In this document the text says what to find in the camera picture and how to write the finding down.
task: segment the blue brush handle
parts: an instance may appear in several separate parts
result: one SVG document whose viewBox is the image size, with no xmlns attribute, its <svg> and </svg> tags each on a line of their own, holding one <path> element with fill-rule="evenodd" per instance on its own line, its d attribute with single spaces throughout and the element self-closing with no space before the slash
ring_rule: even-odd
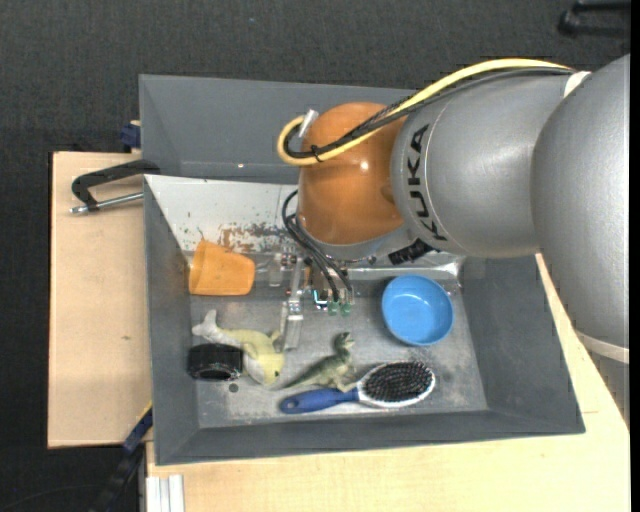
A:
<svg viewBox="0 0 640 512">
<path fill-rule="evenodd" d="M 280 404 L 280 410 L 285 414 L 302 414 L 328 409 L 343 402 L 357 402 L 359 400 L 357 388 L 346 393 L 335 388 L 316 389 L 285 398 Z"/>
</svg>

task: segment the black roll of tape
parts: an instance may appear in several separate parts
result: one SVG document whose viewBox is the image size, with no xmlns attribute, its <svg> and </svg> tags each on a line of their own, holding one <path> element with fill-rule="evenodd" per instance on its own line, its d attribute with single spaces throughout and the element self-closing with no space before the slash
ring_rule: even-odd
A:
<svg viewBox="0 0 640 512">
<path fill-rule="evenodd" d="M 242 373 L 242 350 L 219 343 L 191 347 L 187 372 L 194 379 L 235 380 Z"/>
</svg>

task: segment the orange cup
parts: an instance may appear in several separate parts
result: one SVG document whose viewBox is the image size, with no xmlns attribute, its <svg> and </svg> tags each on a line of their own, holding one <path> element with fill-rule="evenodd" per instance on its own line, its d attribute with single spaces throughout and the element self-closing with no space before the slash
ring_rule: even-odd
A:
<svg viewBox="0 0 640 512">
<path fill-rule="evenodd" d="M 256 274 L 252 259 L 202 239 L 189 273 L 193 295 L 246 295 Z"/>
</svg>

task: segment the yellow toy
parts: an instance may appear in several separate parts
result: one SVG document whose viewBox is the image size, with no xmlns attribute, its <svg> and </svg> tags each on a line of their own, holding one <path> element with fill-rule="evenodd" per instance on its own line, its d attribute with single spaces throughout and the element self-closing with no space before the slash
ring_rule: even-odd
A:
<svg viewBox="0 0 640 512">
<path fill-rule="evenodd" d="M 274 384 L 282 372 L 284 354 L 276 352 L 273 347 L 273 342 L 280 337 L 278 331 L 267 336 L 252 329 L 221 329 L 216 324 L 216 310 L 212 309 L 191 332 L 212 343 L 223 343 L 241 349 L 247 373 L 259 384 Z"/>
</svg>

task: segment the green toy dinosaur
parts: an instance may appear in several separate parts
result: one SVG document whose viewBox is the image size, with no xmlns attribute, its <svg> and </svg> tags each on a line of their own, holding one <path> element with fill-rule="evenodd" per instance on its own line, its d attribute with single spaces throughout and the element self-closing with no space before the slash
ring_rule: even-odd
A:
<svg viewBox="0 0 640 512">
<path fill-rule="evenodd" d="M 350 333 L 343 332 L 338 335 L 334 342 L 336 353 L 313 365 L 300 377 L 287 384 L 284 389 L 315 385 L 336 387 L 340 391 L 347 391 L 350 386 L 343 384 L 342 378 L 353 370 L 351 352 L 349 352 L 353 343 Z"/>
</svg>

